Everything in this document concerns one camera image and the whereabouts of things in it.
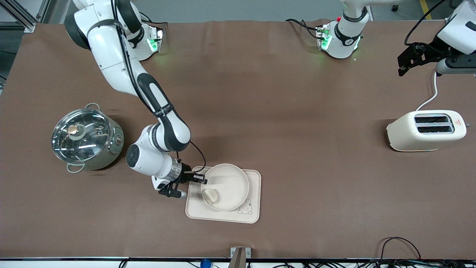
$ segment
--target pot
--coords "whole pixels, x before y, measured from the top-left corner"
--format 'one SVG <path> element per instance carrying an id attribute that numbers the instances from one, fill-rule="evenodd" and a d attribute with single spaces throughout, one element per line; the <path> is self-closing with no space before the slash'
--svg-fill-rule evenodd
<path id="1" fill-rule="evenodd" d="M 123 146 L 121 127 L 101 112 L 97 103 L 89 103 L 64 116 L 51 137 L 54 154 L 67 163 L 70 173 L 108 166 L 116 160 Z"/>

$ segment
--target pot lid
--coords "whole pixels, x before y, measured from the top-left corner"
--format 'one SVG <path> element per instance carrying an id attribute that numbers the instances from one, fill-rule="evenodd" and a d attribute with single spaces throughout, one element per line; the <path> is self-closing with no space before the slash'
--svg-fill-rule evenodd
<path id="1" fill-rule="evenodd" d="M 69 163 L 84 162 L 98 155 L 109 141 L 110 123 L 102 112 L 84 108 L 63 117 L 53 130 L 55 155 Z"/>

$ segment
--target pot handle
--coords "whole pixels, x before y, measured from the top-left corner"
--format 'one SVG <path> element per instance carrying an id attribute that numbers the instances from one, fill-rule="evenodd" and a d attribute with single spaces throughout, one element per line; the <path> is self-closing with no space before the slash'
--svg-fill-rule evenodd
<path id="1" fill-rule="evenodd" d="M 71 167 L 72 167 L 72 166 L 80 166 L 81 168 L 80 168 L 79 170 L 77 170 L 77 171 L 72 171 L 72 170 L 71 170 Z M 73 173 L 73 174 L 74 174 L 74 173 L 79 173 L 79 172 L 81 172 L 81 170 L 84 169 L 84 166 L 85 166 L 85 164 L 79 164 L 79 165 L 78 165 L 78 164 L 67 163 L 67 164 L 66 164 L 66 169 L 68 170 L 69 173 Z"/>
<path id="2" fill-rule="evenodd" d="M 98 107 L 97 110 L 101 111 L 101 107 L 99 107 L 99 104 L 97 103 L 88 103 L 84 108 L 89 108 L 91 106 L 97 106 Z"/>

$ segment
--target blue round object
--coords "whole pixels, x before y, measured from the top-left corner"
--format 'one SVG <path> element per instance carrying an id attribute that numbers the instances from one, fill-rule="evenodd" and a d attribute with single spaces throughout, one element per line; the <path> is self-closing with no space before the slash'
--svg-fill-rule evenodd
<path id="1" fill-rule="evenodd" d="M 211 261 L 209 259 L 203 259 L 200 262 L 200 268 L 211 268 Z"/>

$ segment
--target white power cord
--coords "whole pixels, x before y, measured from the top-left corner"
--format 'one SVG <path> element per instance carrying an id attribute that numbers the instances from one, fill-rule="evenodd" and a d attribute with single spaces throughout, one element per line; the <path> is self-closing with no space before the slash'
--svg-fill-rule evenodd
<path id="1" fill-rule="evenodd" d="M 423 105 L 429 103 L 430 101 L 432 101 L 438 95 L 438 88 L 436 87 L 436 71 L 435 71 L 435 74 L 433 75 L 433 88 L 435 89 L 435 95 L 433 95 L 433 97 L 431 97 L 426 102 L 420 104 L 420 106 L 418 106 L 418 108 L 415 111 L 420 110 L 420 108 L 423 107 Z"/>

